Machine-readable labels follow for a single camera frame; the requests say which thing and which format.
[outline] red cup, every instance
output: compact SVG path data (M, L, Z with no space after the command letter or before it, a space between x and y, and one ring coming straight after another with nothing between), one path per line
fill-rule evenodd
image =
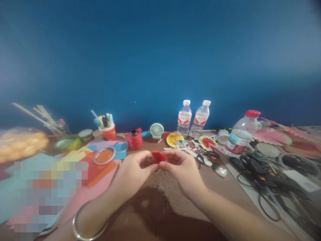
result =
M108 128L103 128L100 129L101 133L104 135L104 137L108 140L108 141L114 141L116 140L116 130L115 130L115 124L113 123L111 125L111 127Z

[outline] silver bangle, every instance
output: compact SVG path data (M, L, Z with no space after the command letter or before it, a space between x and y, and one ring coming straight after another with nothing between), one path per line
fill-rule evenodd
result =
M105 162L102 162L102 163L97 162L98 156L99 156L103 151L106 151L106 150L111 150L111 151L113 152L113 155L112 155L107 161L105 161ZM106 165L107 163L111 162L111 161L114 159L115 156L116 156L116 150L115 150L115 148L113 148L113 147L106 147L105 149L101 150L100 152L98 152L98 153L96 154L96 156L95 156L95 158L94 158L94 163L95 163L96 165L98 165L98 166L103 166L103 165Z
M92 237L92 238L83 238L83 237L80 236L80 234L79 234L78 231L77 231L76 220L77 220L77 218L78 218L78 215L79 215L80 211L81 211L81 210L83 209L83 207L84 207L86 204L88 204L89 202L90 202L90 201L86 202L84 205L82 205L82 206L80 207L80 209L77 211L77 213L76 213L76 215L74 216L74 219L73 219L73 233L74 233L75 238L76 238L77 240L80 240L80 241L92 241L92 240L97 239L98 237L100 237L100 236L103 234L103 232L106 230L106 227L107 227L107 225L108 225L108 220L107 220L105 226L102 227L102 229L101 229L94 237Z

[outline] hand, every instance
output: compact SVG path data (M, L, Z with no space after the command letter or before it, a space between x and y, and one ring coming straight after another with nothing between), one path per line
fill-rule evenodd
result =
M160 168L172 174L178 181L182 194L191 201L207 190L195 159L190 154L179 150L164 151L168 162L161 162Z
M112 192L112 195L117 195L120 201L125 202L136 194L149 175L158 168L150 151L128 155L108 191Z

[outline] plastic bottle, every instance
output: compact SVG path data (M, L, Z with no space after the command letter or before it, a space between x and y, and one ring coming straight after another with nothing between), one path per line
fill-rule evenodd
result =
M190 129L192 111L190 108L190 100L183 101L183 108L181 108L178 113L178 124L177 124L177 132L181 133L185 138L188 134L188 130Z
M238 158L244 152L255 132L262 128L262 124L257 121L260 114L261 112L257 110L248 110L245 116L234 125L224 147L224 152L228 156Z
M199 138L201 136L201 131L210 115L210 111L208 109L210 104L211 102L209 100L204 100L203 105L197 109L189 134L191 137Z

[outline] bottle label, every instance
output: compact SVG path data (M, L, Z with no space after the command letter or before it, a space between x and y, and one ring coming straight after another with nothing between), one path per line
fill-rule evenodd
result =
M203 125L205 125L207 119L208 119L208 117L202 117L200 115L195 115L194 123L203 126Z
M184 125L187 125L191 122L191 116L178 115L178 122Z
M250 141L249 139L243 139L231 133L225 147L228 151L240 155L244 152Z

